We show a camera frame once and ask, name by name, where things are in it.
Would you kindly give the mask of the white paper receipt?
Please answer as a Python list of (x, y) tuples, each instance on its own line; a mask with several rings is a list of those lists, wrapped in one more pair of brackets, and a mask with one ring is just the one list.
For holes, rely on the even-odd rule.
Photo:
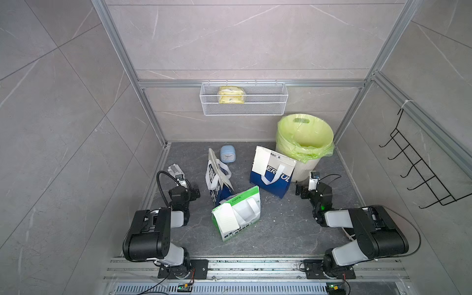
[(223, 203), (213, 210), (213, 216), (220, 230), (225, 236), (227, 233), (237, 230), (240, 226), (234, 215), (231, 204)]

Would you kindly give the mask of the green white paper bag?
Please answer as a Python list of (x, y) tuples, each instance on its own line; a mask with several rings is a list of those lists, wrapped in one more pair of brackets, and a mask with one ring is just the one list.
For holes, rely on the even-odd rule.
[(240, 227), (237, 230), (229, 232), (225, 236), (223, 236), (220, 233), (215, 217), (212, 215), (213, 223), (218, 229), (218, 232), (220, 233), (223, 242), (229, 240), (248, 226), (251, 226), (255, 222), (259, 221), (261, 217), (261, 198), (258, 186), (254, 186), (251, 189), (237, 194), (236, 196), (227, 200), (224, 203), (231, 204), (234, 215), (236, 216)]

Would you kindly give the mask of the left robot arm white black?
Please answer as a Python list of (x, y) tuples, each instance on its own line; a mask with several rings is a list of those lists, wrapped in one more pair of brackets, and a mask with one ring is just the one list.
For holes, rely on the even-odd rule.
[(157, 172), (156, 183), (165, 206), (135, 212), (122, 244), (124, 258), (133, 263), (151, 261), (177, 279), (194, 278), (189, 252), (171, 242), (171, 230), (188, 224), (190, 203), (200, 197), (200, 191), (178, 165)]

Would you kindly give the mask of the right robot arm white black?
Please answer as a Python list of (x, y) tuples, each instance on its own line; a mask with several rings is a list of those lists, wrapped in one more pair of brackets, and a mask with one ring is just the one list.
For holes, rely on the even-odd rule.
[(413, 226), (419, 243), (412, 253), (409, 252), (406, 236), (389, 214), (394, 211), (383, 205), (334, 209), (332, 187), (322, 182), (297, 181), (296, 195), (310, 202), (313, 218), (320, 226), (343, 229), (350, 234), (349, 243), (326, 250), (321, 262), (305, 260), (306, 273), (318, 269), (329, 279), (354, 279), (355, 264), (405, 258), (416, 254), (422, 246), (420, 231)]

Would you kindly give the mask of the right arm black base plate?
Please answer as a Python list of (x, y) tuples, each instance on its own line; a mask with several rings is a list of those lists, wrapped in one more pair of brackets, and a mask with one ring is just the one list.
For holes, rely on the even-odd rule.
[(299, 265), (299, 270), (306, 274), (307, 279), (356, 279), (352, 266), (338, 266), (336, 263), (324, 262), (323, 259), (305, 259)]

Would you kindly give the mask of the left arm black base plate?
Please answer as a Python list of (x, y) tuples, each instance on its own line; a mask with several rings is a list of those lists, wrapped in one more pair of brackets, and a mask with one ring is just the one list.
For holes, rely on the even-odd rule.
[(209, 270), (209, 260), (191, 259), (178, 266), (160, 266), (159, 279), (205, 280)]

